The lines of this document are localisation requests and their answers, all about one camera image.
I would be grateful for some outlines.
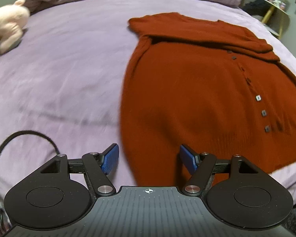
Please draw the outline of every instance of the plush toy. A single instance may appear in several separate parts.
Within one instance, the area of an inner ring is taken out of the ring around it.
[[[22,6],[25,0],[0,7],[0,54],[15,48],[21,41],[23,27],[27,24],[30,11]]]

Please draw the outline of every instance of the purple bed sheet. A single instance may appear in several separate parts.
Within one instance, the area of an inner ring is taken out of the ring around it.
[[[80,158],[88,152],[102,152],[115,142],[121,152],[110,177],[117,189],[136,185],[119,135],[123,75],[138,41],[127,21],[174,11],[249,28],[266,39],[296,75],[294,56],[241,9],[201,0],[83,0],[62,4],[31,16],[21,44],[0,56],[0,144],[15,131],[32,129],[51,137],[69,158]],[[5,196],[52,156],[52,147],[38,137],[13,140],[0,157],[0,194]],[[281,177],[277,180],[284,183],[287,175]],[[84,183],[82,176],[72,179]]]

